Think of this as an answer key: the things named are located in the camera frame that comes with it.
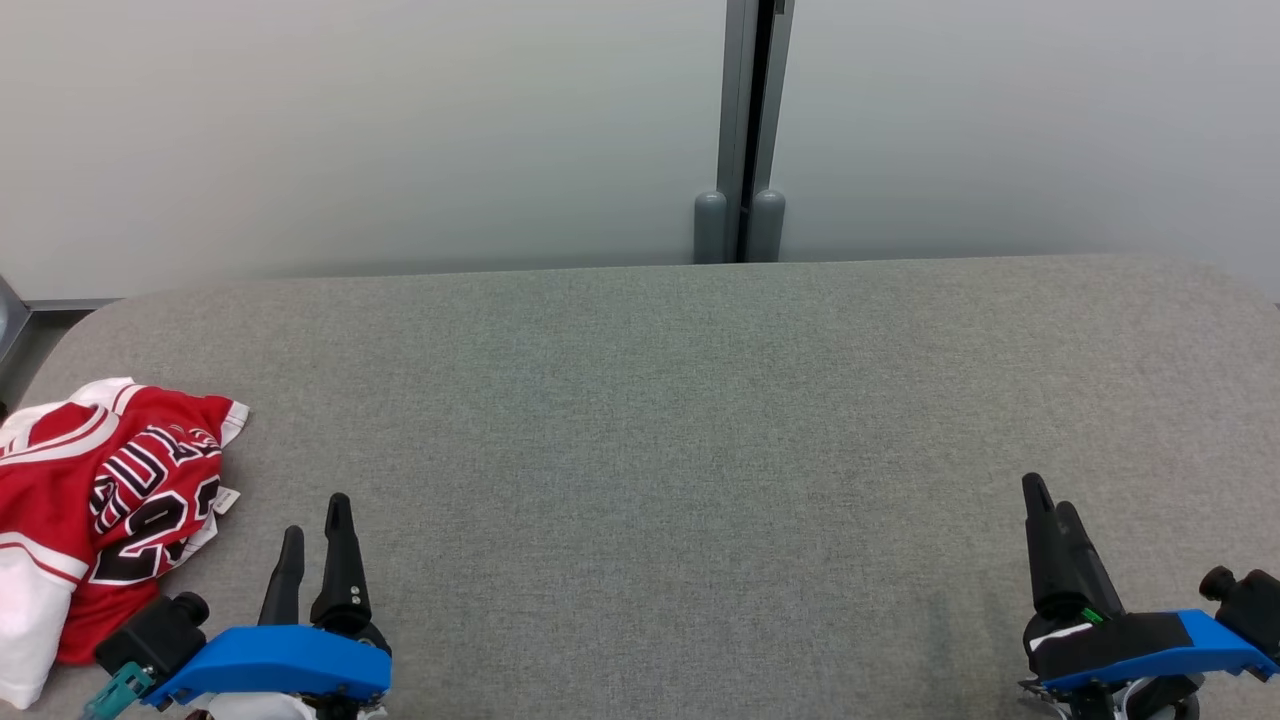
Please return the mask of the red white jersey shirt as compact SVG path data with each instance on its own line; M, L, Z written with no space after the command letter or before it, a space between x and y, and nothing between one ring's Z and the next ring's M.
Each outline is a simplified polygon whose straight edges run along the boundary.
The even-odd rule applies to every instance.
M225 448L129 433L105 406L128 382L93 380L0 424L0 702L14 708L38 701L56 665L91 664L237 498L221 486Z

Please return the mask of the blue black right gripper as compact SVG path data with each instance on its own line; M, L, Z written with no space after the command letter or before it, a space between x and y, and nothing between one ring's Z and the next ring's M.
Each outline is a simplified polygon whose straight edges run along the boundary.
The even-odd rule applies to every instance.
M1021 492L1036 614L1074 619L1087 598L1098 614L1027 643L1032 675L1019 685L1060 720L1199 720L1207 675L1280 676L1280 650L1258 647L1202 610L1124 615L1076 507L1056 509L1037 473L1021 478Z

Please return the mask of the grey partition post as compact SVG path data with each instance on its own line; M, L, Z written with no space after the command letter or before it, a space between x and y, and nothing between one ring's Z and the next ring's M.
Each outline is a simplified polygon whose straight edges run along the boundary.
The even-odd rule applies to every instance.
M780 260L772 174L796 0L727 0L716 190L694 201L696 264Z

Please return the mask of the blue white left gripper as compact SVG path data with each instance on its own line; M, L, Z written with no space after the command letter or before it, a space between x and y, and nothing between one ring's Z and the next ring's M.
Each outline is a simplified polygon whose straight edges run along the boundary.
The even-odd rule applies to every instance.
M145 703L197 708L209 720L367 720L392 687L390 646L372 603L349 497L326 507L323 579L300 624L305 532L287 527L259 612L198 651Z

